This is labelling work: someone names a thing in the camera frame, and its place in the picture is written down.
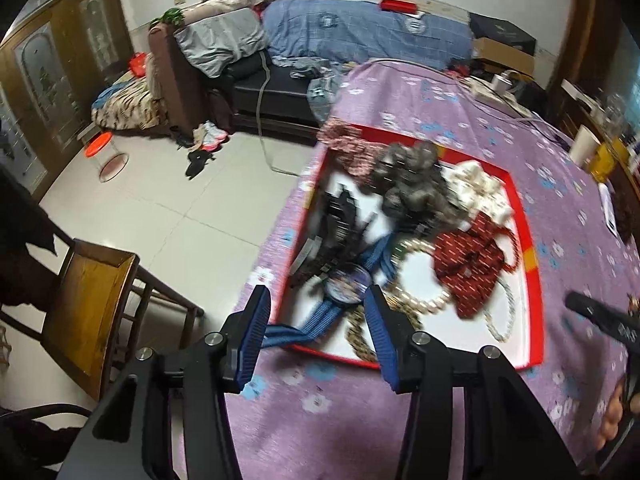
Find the operator right hand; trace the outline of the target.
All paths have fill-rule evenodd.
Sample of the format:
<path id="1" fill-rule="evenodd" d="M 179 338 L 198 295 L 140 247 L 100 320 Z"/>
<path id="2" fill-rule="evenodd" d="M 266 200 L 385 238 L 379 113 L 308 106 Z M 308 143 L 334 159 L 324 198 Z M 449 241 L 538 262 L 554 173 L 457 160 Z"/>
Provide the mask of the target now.
<path id="1" fill-rule="evenodd" d="M 601 420 L 600 430 L 596 437 L 596 450 L 600 451 L 608 441 L 612 441 L 618 434 L 618 427 L 623 417 L 624 407 L 622 396 L 626 377 L 622 376 L 608 401 L 605 413 Z"/>

